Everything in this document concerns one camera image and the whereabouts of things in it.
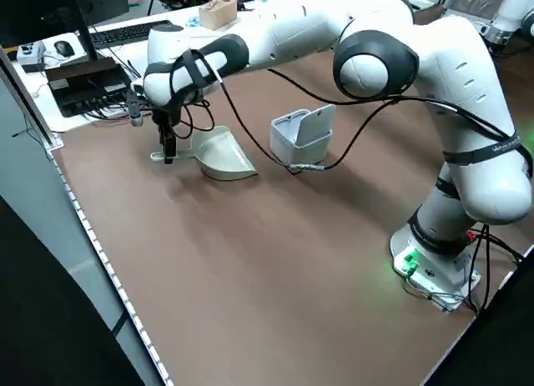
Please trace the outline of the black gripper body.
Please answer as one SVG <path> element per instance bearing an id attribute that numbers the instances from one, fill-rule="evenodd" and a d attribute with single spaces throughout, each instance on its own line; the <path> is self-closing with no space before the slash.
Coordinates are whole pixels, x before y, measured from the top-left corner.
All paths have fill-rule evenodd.
<path id="1" fill-rule="evenodd" d="M 159 127 L 171 127 L 178 125 L 181 121 L 181 107 L 156 107 L 150 108 L 152 120 Z"/>

